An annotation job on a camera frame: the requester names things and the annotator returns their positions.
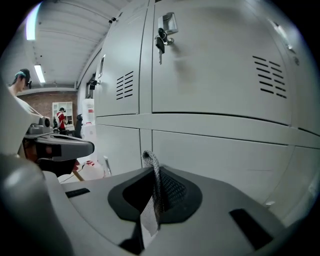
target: man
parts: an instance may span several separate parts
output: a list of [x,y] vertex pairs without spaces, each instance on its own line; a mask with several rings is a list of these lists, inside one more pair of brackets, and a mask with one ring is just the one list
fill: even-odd
[[66,112],[65,109],[63,107],[61,107],[59,109],[59,112],[56,113],[56,116],[59,119],[59,123],[60,123],[59,131],[60,131],[60,134],[62,134],[62,135],[66,135],[65,124],[68,123],[67,120],[65,120],[64,112]]
[[15,74],[15,78],[9,87],[9,91],[13,96],[17,96],[19,92],[22,92],[26,88],[31,89],[31,83],[30,81],[30,72],[28,69],[23,68],[18,73]]

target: fluorescent light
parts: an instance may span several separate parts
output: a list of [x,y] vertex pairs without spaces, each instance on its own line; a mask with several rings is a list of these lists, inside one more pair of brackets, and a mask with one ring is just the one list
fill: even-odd
[[36,21],[41,3],[32,9],[26,18],[25,35],[27,40],[36,40]]
[[38,76],[40,83],[45,83],[44,74],[42,73],[41,65],[34,65],[34,69],[36,72],[36,75]]

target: black slot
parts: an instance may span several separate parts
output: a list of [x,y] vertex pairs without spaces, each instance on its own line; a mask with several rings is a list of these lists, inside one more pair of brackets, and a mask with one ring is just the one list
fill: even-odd
[[282,89],[282,88],[280,88],[280,87],[278,87],[278,86],[276,86],[275,88],[277,88],[277,89],[279,89],[279,90],[281,90],[281,91],[286,91],[285,89]]
[[282,97],[282,98],[287,98],[286,96],[284,96],[284,95],[281,95],[281,94],[279,94],[279,93],[277,93],[276,95],[278,95],[278,96],[280,96],[280,97]]
[[262,64],[262,63],[260,63],[260,62],[254,62],[255,64],[258,64],[258,65],[261,65],[261,66],[264,66],[264,67],[269,67],[268,65],[266,65],[266,64]]
[[259,81],[260,84],[263,84],[263,85],[266,85],[266,86],[271,86],[273,87],[273,85],[271,83],[267,83],[267,82],[262,82],[262,81]]
[[260,71],[263,71],[263,72],[266,72],[266,73],[270,73],[268,70],[264,70],[264,69],[262,69],[262,68],[256,68],[257,70],[260,70]]
[[281,76],[281,75],[278,75],[278,74],[275,74],[275,73],[272,73],[272,75],[274,75],[274,76],[276,76],[276,77],[278,77],[278,78],[282,78],[282,79],[284,79],[284,77],[283,77],[283,76]]
[[258,59],[258,60],[262,60],[262,61],[267,61],[266,59],[264,59],[264,58],[260,58],[260,57],[257,57],[257,56],[252,56],[252,57],[254,57],[254,58],[256,58],[256,59]]
[[65,192],[65,194],[66,194],[67,198],[74,198],[74,197],[81,196],[81,195],[89,193],[89,192],[90,192],[90,190],[87,188],[80,188],[77,190]]
[[126,77],[127,75],[130,75],[131,73],[133,73],[133,71],[131,71],[130,73],[126,74],[125,77]]
[[274,63],[274,62],[272,62],[272,61],[269,61],[271,64],[273,64],[273,65],[276,65],[276,66],[278,66],[278,67],[280,67],[280,65],[279,64],[277,64],[277,63]]
[[244,209],[232,210],[229,214],[255,250],[264,247],[273,240]]
[[279,70],[279,69],[276,69],[276,68],[274,68],[274,67],[272,67],[272,66],[271,66],[271,68],[272,68],[273,70],[275,70],[275,71],[278,71],[278,72],[282,73],[282,71]]
[[271,77],[268,77],[268,76],[265,76],[265,75],[262,75],[262,74],[258,74],[258,76],[262,77],[262,78],[266,78],[266,79],[272,80]]
[[270,90],[266,90],[266,89],[262,89],[262,88],[260,88],[260,90],[261,90],[261,91],[264,91],[264,92],[267,92],[267,93],[270,93],[270,94],[274,94],[274,92],[273,92],[273,91],[270,91]]
[[279,84],[285,85],[284,82],[280,82],[279,80],[274,79],[274,81],[277,82],[277,83],[279,83]]

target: door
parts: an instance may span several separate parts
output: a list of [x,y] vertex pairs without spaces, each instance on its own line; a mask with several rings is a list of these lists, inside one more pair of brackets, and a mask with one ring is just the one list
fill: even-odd
[[96,150],[98,162],[103,165],[108,176],[124,174],[140,169],[140,133],[139,129],[109,125],[96,125]]
[[[259,1],[257,4],[254,1],[253,4],[252,0],[250,2],[258,15],[268,17],[272,21],[268,22],[268,25],[284,44],[291,62],[296,91],[296,101],[293,105],[297,111],[297,123],[292,123],[292,126],[320,135],[320,73],[312,52],[295,24],[272,3]],[[274,24],[281,27],[282,36],[275,32]],[[289,50],[286,44],[289,44],[292,50]]]
[[153,46],[152,111],[212,113],[291,123],[286,67],[273,38],[244,1],[167,0],[158,18],[173,12],[162,65]]
[[290,159],[285,145],[153,131],[161,165],[229,183],[263,204]]
[[139,113],[139,72],[147,9],[142,8],[106,38],[95,87],[96,117]]

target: fabric strap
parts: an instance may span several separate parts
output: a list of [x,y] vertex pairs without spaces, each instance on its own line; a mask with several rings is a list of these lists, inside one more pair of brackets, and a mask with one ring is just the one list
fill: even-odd
[[141,157],[142,166],[144,168],[153,167],[154,170],[153,195],[140,215],[141,224],[153,236],[159,229],[159,216],[164,211],[161,199],[160,165],[156,155],[149,150],[144,151]]

